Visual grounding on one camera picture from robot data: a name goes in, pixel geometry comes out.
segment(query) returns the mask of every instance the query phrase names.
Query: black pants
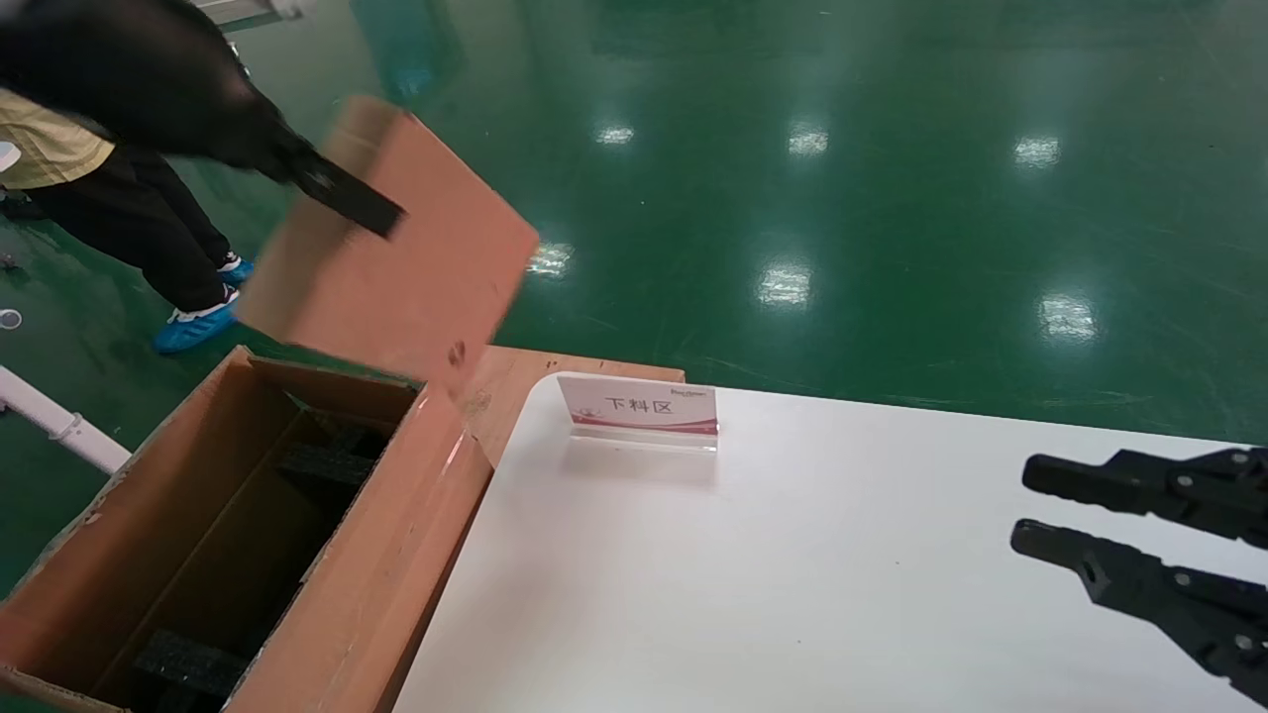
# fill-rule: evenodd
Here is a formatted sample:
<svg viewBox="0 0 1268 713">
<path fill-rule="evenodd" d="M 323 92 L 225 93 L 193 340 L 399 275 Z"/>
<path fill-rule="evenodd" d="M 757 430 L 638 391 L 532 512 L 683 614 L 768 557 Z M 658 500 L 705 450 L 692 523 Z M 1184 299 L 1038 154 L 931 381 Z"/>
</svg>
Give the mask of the black pants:
<svg viewBox="0 0 1268 713">
<path fill-rule="evenodd" d="M 25 193 L 77 240 L 141 268 L 178 310 L 224 301 L 216 270 L 228 261 L 230 241 L 158 154 L 118 146 L 91 174 Z"/>
</svg>

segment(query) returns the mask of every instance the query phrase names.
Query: cardboard edge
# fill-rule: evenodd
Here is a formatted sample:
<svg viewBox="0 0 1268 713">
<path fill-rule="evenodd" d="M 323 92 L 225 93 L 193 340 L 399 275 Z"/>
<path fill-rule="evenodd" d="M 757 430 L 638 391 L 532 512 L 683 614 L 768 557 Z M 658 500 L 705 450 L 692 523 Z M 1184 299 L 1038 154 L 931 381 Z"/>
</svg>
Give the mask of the cardboard edge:
<svg viewBox="0 0 1268 713">
<path fill-rule="evenodd" d="M 0 666 L 0 690 L 3 689 L 57 707 L 67 713 L 128 713 L 123 708 L 55 686 L 10 666 Z"/>
<path fill-rule="evenodd" d="M 30 567 L 27 568 L 27 572 L 22 577 L 19 577 L 18 581 L 13 585 L 13 587 L 9 590 L 9 594 L 5 595 L 3 600 L 0 600 L 0 604 L 4 604 L 18 591 L 20 591 L 24 586 L 27 586 L 27 584 L 32 579 L 34 579 L 37 575 L 39 575 L 41 571 L 43 571 L 44 566 L 48 565 L 48 561 L 57 554 L 57 552 L 62 548 L 62 546 L 66 544 L 66 542 L 70 540 L 72 537 L 75 537 L 75 533 L 77 533 L 80 528 L 84 528 L 85 525 L 90 524 L 90 520 L 93 520 L 93 518 L 96 515 L 98 510 L 101 507 L 101 504 L 105 501 L 107 497 L 109 497 L 110 492 L 114 491 L 114 488 L 119 487 L 123 483 L 123 481 L 128 478 L 128 473 L 132 471 L 132 466 L 137 462 L 141 454 L 146 452 L 146 448 L 150 447 L 151 442 L 153 442 L 153 439 L 157 438 L 157 435 L 162 433 L 162 430 L 176 417 L 176 415 L 181 411 L 185 403 L 188 403 L 195 396 L 202 393 L 202 391 L 205 388 L 205 384 L 209 381 L 213 381 L 212 377 L 226 372 L 231 364 L 247 364 L 247 359 L 250 356 L 251 356 L 250 349 L 242 345 L 237 345 L 224 356 L 224 359 L 219 362 L 219 364 L 216 365 L 214 369 L 208 372 L 207 377 L 204 377 L 203 381 L 200 381 L 198 386 L 194 387 L 194 389 L 190 391 L 189 395 L 185 396 L 185 398 L 183 398 L 180 403 L 178 403 L 176 407 L 172 409 L 164 417 L 164 420 L 160 421 L 158 425 L 153 428 L 153 430 L 150 431 L 150 435 L 147 435 L 146 439 L 141 442 L 141 445 L 138 445 L 137 449 L 132 452 L 132 455 L 127 459 L 127 462 L 124 462 L 123 466 L 113 476 L 110 476 L 110 480 L 104 486 L 101 486 L 101 490 L 98 491 L 96 496 L 93 497 L 93 500 L 87 504 L 87 506 L 84 507 L 84 510 L 79 514 L 79 516 L 67 523 L 66 527 L 61 529 L 61 532 L 53 535 L 53 539 L 48 540 L 48 544 L 46 544 L 44 548 L 39 552 L 39 554 L 36 557 L 36 561 L 32 562 Z"/>
</svg>

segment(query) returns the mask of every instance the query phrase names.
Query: person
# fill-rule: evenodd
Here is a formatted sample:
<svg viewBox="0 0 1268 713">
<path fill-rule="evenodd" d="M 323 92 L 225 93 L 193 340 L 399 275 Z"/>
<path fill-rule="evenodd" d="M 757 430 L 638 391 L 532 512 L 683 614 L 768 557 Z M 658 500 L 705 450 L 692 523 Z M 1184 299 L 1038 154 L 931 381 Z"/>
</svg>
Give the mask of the person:
<svg viewBox="0 0 1268 713">
<path fill-rule="evenodd" d="M 20 151 L 0 175 L 71 236 L 139 268 L 174 307 L 153 339 L 160 354 L 228 329 L 252 271 L 153 150 L 112 143 L 75 121 L 0 89 L 0 141 Z"/>
</svg>

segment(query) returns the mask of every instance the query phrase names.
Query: sign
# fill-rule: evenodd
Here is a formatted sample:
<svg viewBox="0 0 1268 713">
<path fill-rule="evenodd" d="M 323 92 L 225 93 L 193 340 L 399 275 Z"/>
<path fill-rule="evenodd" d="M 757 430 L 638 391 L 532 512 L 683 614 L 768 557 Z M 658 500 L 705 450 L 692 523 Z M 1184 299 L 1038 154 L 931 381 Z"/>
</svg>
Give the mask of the sign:
<svg viewBox="0 0 1268 713">
<path fill-rule="evenodd" d="M 576 425 L 718 435 L 713 387 L 560 376 L 559 388 Z"/>
</svg>

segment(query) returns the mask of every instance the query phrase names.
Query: white pipe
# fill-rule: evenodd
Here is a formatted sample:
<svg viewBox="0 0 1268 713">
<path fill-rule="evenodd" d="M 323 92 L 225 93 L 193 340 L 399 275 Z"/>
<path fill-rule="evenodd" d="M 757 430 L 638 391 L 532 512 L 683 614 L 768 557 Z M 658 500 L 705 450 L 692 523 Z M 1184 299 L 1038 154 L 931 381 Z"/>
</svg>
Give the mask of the white pipe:
<svg viewBox="0 0 1268 713">
<path fill-rule="evenodd" d="M 114 443 L 82 416 L 62 409 L 4 367 L 0 367 L 0 406 L 22 414 L 48 431 L 49 440 L 60 442 L 107 474 L 114 474 L 132 457 L 127 448 Z"/>
</svg>

